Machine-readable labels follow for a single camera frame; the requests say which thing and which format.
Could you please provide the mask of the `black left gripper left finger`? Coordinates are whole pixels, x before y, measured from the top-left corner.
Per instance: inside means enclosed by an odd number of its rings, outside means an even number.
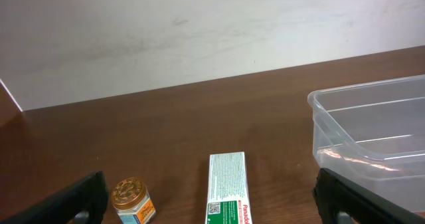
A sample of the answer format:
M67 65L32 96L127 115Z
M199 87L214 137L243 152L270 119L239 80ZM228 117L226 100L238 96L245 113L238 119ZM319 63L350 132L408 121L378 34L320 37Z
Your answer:
M109 199L104 173L97 171L5 220L3 224L103 221Z

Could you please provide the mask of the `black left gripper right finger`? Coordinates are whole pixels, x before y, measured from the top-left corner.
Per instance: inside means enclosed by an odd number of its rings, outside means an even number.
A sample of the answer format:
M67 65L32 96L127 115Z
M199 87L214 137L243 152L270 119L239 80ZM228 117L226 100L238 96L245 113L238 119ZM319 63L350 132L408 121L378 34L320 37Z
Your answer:
M423 217L327 168L319 170L313 198L323 223L424 224Z

